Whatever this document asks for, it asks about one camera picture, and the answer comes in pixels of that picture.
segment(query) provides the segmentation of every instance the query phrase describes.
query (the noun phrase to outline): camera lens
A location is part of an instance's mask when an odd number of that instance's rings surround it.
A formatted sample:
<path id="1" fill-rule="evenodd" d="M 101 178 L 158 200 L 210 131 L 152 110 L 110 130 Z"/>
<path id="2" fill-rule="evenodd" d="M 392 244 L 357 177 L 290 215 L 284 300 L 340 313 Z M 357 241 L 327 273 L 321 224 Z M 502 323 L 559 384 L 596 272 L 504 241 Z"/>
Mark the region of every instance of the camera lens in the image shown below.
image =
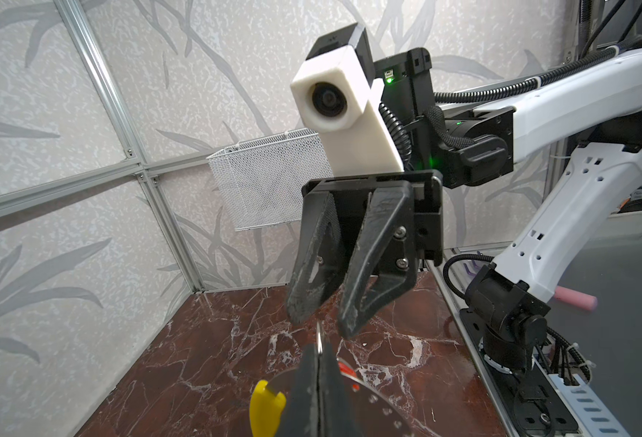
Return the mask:
<path id="1" fill-rule="evenodd" d="M 347 104 L 343 92 L 327 82 L 316 83 L 311 100 L 314 102 L 314 108 L 326 117 L 340 115 Z"/>

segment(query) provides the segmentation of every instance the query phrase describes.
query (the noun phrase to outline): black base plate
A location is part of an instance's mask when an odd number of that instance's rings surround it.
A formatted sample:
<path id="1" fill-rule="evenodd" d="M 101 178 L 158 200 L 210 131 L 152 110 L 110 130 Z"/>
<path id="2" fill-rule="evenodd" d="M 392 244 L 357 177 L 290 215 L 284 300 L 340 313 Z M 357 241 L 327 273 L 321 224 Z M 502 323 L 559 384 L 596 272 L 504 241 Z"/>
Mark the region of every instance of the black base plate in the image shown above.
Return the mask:
<path id="1" fill-rule="evenodd" d="M 478 348 L 479 342 L 486 331 L 484 321 L 474 314 L 472 310 L 463 309 L 459 311 L 459 317 L 464 323 L 466 331 L 473 345 Z M 547 432 L 549 427 L 540 421 L 542 412 L 531 401 L 523 402 L 517 391 L 525 391 L 535 396 L 541 396 L 552 420 L 554 429 L 558 432 L 574 433 L 578 431 L 578 423 L 563 404 L 559 395 L 550 384 L 546 375 L 535 366 L 535 369 L 527 373 L 524 383 L 518 385 L 513 375 L 506 375 L 495 370 L 491 364 L 484 360 L 483 353 L 479 351 L 479 357 L 484 363 L 486 372 L 489 373 L 503 407 L 516 428 L 524 429 L 527 432 Z"/>

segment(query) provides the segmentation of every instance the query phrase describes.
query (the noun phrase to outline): black strap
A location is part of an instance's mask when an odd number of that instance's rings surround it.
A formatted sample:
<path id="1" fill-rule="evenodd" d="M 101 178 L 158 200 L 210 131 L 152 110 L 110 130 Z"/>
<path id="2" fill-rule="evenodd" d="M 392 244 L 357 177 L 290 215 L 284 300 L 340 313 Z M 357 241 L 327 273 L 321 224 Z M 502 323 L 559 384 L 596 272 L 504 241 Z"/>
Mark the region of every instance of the black strap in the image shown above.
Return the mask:
<path id="1" fill-rule="evenodd" d="M 448 134 L 448 128 L 445 126 L 445 114 L 439 106 L 431 106 L 423 112 L 423 115 L 428 119 L 433 130 L 440 137 L 440 140 L 442 140 L 442 142 L 448 147 L 464 149 L 465 147 L 474 145 L 474 140 L 472 138 L 467 138 L 465 136 L 452 136 Z"/>

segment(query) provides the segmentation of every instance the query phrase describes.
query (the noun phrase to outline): red marble surface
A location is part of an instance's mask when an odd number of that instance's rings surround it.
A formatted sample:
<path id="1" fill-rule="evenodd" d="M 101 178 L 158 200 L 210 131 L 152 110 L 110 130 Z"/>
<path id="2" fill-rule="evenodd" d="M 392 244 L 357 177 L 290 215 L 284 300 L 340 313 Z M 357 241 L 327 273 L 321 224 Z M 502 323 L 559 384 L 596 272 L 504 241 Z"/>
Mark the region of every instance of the red marble surface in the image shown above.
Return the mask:
<path id="1" fill-rule="evenodd" d="M 299 362 L 315 321 L 294 327 L 283 287 L 192 296 L 81 428 L 80 437 L 250 436 L 260 379 Z M 419 436 L 504 436 L 447 305 L 429 273 L 352 340 L 335 327 L 336 296 L 316 314 L 364 380 Z"/>

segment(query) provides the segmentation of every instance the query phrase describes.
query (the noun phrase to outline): metal beam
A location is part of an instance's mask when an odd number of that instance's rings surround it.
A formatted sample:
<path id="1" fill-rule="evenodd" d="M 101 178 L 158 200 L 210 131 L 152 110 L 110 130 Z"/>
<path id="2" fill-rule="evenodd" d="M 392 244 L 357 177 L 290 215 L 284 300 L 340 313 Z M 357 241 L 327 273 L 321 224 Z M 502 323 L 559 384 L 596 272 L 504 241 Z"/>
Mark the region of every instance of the metal beam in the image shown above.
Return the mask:
<path id="1" fill-rule="evenodd" d="M 85 64 L 85 68 L 88 70 L 90 79 L 95 84 L 95 89 L 115 127 L 124 153 L 127 156 L 136 156 L 142 165 L 147 165 L 148 155 L 143 147 L 141 137 L 129 114 L 117 82 L 107 66 L 105 55 L 98 45 L 80 1 L 54 0 L 54 3 L 66 25 L 68 34 L 71 35 L 71 39 L 78 49 L 78 54 Z M 148 174 L 143 172 L 138 179 L 187 284 L 193 292 L 203 291 L 202 278 L 195 266 L 192 254 L 182 239 L 175 215 L 170 210 L 157 180 L 148 177 Z"/>
<path id="2" fill-rule="evenodd" d="M 201 166 L 209 162 L 207 156 L 211 153 L 195 152 L 167 160 L 156 161 L 151 164 L 144 164 L 144 169 L 149 176 L 158 176 L 170 171 L 187 169 L 189 167 Z"/>
<path id="3" fill-rule="evenodd" d="M 0 217 L 93 188 L 111 180 L 132 176 L 139 170 L 141 170 L 139 160 L 131 158 L 102 169 L 3 194 L 0 196 Z"/>

